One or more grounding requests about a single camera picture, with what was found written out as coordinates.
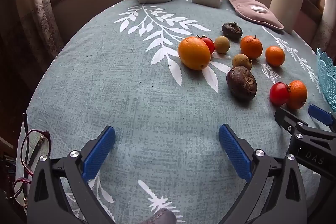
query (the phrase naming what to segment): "pink pillow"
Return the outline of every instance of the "pink pillow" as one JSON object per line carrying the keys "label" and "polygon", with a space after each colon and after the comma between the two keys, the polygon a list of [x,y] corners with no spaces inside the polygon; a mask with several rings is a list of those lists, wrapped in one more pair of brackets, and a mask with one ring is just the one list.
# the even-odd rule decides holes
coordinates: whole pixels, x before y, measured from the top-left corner
{"label": "pink pillow", "polygon": [[282,30],[284,28],[284,26],[277,20],[275,15],[265,5],[263,5],[258,1],[255,0],[229,0],[229,1],[236,10],[236,12],[239,14],[239,16],[248,21],[265,25],[275,30]]}

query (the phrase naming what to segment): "dried fruit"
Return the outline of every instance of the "dried fruit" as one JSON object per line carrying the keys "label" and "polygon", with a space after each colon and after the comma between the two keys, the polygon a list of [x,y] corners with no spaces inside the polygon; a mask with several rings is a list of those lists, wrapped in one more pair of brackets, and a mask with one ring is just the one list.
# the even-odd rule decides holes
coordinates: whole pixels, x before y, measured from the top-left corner
{"label": "dried fruit", "polygon": [[279,67],[285,61],[285,52],[277,46],[271,46],[266,49],[265,57],[268,64]]}
{"label": "dried fruit", "polygon": [[257,59],[263,53],[263,45],[257,36],[247,35],[240,40],[240,49],[250,59]]}
{"label": "dried fruit", "polygon": [[245,54],[237,54],[232,59],[232,67],[243,66],[248,70],[252,69],[252,61]]}
{"label": "dried fruit", "polygon": [[216,52],[218,53],[224,54],[230,48],[230,41],[227,39],[227,37],[223,36],[217,37],[214,44]]}
{"label": "dried fruit", "polygon": [[301,81],[293,81],[289,84],[289,99],[287,106],[291,109],[299,109],[306,103],[308,92],[304,83]]}
{"label": "dried fruit", "polygon": [[198,37],[187,37],[178,46],[178,55],[184,65],[193,70],[208,66],[211,55],[206,43]]}
{"label": "dried fruit", "polygon": [[240,100],[251,100],[257,93],[257,82],[254,76],[243,66],[229,70],[226,83],[231,93]]}
{"label": "dried fruit", "polygon": [[223,24],[222,32],[223,32],[224,36],[226,36],[226,37],[228,37],[232,40],[238,40],[243,35],[242,29],[237,25],[236,22]]}

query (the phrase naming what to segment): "cherry tomato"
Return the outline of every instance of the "cherry tomato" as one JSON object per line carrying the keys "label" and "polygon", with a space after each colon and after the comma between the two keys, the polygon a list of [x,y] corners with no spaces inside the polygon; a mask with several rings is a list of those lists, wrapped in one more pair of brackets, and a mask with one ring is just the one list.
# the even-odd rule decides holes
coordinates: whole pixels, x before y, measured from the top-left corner
{"label": "cherry tomato", "polygon": [[275,83],[269,91],[269,99],[275,106],[285,104],[289,99],[289,86],[282,82]]}
{"label": "cherry tomato", "polygon": [[200,39],[202,39],[206,43],[209,48],[210,54],[213,53],[215,50],[215,44],[212,42],[212,40],[209,37],[205,36],[200,37]]}

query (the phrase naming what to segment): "gray-blue tablecloth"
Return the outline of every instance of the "gray-blue tablecloth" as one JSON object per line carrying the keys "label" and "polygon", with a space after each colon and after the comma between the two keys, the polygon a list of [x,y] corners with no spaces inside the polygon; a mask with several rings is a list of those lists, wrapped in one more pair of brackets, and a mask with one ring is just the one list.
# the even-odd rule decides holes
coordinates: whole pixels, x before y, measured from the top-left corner
{"label": "gray-blue tablecloth", "polygon": [[[231,42],[227,55],[214,53],[203,71],[189,70],[177,54],[182,38],[206,35],[214,40],[226,22],[237,22],[243,36],[256,35],[264,51],[278,45],[286,53],[279,68],[267,65],[264,52],[254,61],[258,91],[247,105],[238,103],[226,85],[239,43]],[[302,80],[308,100],[295,114],[310,126],[325,128],[307,111],[312,103],[328,109],[315,64],[314,52],[296,34],[245,21],[226,1],[215,9],[191,0],[156,5],[125,0],[90,20],[55,58],[31,99],[28,124],[51,133],[52,158],[81,149],[106,125],[114,127],[115,146],[89,185],[117,223],[137,223],[168,208],[178,223],[215,224],[245,184],[221,149],[220,125],[228,123],[253,148],[283,157],[290,135],[274,120],[269,89],[277,81]],[[22,129],[19,147],[23,136]],[[320,176],[300,169],[310,201]],[[19,162],[16,171],[22,175]],[[63,184],[75,215],[83,218],[67,182]]]}

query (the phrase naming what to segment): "patterned curtain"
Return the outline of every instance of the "patterned curtain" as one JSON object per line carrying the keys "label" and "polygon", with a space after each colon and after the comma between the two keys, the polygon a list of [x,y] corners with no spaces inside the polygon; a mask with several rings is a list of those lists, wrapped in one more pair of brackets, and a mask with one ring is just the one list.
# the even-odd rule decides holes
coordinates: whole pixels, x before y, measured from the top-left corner
{"label": "patterned curtain", "polygon": [[321,48],[334,60],[336,58],[336,0],[325,0],[322,20],[311,43],[316,51]]}
{"label": "patterned curtain", "polygon": [[30,90],[35,90],[64,47],[50,0],[0,0],[1,48]]}

